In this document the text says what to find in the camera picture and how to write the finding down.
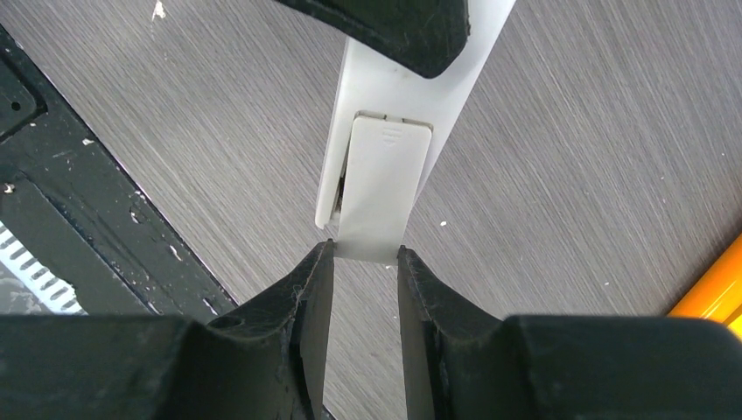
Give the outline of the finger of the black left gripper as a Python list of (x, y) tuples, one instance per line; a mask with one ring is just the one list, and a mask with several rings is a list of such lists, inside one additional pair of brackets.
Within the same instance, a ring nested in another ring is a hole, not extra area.
[(281, 0), (425, 79), (438, 77), (470, 35), (465, 0)]

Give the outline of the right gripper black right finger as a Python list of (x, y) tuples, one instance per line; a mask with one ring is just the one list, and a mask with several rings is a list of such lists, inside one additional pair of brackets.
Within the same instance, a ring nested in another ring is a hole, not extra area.
[(697, 318), (488, 314), (398, 252), (410, 419), (738, 419), (741, 343)]

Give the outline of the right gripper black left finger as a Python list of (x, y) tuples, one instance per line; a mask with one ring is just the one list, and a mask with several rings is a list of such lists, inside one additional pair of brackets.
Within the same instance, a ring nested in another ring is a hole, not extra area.
[(4, 316), (4, 419), (319, 419), (334, 250), (207, 324), (182, 316)]

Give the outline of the white remote control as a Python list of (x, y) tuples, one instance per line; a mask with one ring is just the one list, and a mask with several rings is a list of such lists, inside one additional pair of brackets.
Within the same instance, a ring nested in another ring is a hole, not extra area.
[(332, 218), (353, 121), (361, 111), (430, 125), (430, 147), (416, 187), (423, 190), (514, 5), (515, 0), (469, 2), (466, 45), (451, 65), (432, 79), (353, 38), (346, 40), (319, 181), (318, 228), (324, 228)]

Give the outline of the white battery cover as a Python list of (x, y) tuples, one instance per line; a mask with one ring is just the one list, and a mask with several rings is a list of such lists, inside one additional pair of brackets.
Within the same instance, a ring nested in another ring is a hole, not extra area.
[(431, 139), (431, 127), (422, 123), (353, 120), (336, 256), (396, 264)]

